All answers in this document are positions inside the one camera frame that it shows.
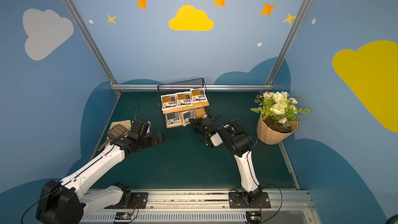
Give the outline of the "grey coffee bag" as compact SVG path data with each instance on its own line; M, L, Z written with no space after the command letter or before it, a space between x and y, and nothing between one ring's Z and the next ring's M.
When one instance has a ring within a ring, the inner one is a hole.
M189 125L191 119L195 119L194 110L182 112L182 118L183 118L183 126L185 127L185 126Z
M179 112L166 114L165 121L166 121L167 129L179 127L179 126L183 125Z

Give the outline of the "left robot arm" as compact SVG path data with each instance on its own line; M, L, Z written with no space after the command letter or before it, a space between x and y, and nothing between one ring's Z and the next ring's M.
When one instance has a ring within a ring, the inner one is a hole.
M128 156L164 143L165 135L154 132L149 121L132 121L130 127L113 126L103 151L82 168L60 181L50 180L37 203L36 219L43 224L78 224L86 216L110 206L138 208L131 188L115 183L104 190L87 191L103 175Z

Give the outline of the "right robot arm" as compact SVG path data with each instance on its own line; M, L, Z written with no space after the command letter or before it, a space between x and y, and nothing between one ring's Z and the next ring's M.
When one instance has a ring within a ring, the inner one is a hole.
M211 118L190 118L194 132L210 148L223 144L235 158L241 180L242 198L245 204L251 205L260 200L262 187L255 173L252 162L252 138L239 124L239 119L231 119L219 128L214 127Z

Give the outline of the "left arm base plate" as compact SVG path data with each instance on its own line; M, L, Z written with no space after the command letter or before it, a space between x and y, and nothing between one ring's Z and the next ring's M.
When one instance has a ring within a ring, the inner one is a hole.
M147 201L147 192L131 192L129 197L123 196L120 203L107 206L105 209L145 209Z

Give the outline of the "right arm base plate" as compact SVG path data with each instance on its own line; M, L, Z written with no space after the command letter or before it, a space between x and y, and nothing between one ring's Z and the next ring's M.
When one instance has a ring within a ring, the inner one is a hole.
M230 191L228 193L230 208L271 208L271 202L267 192L263 192L259 199L249 200L242 192Z

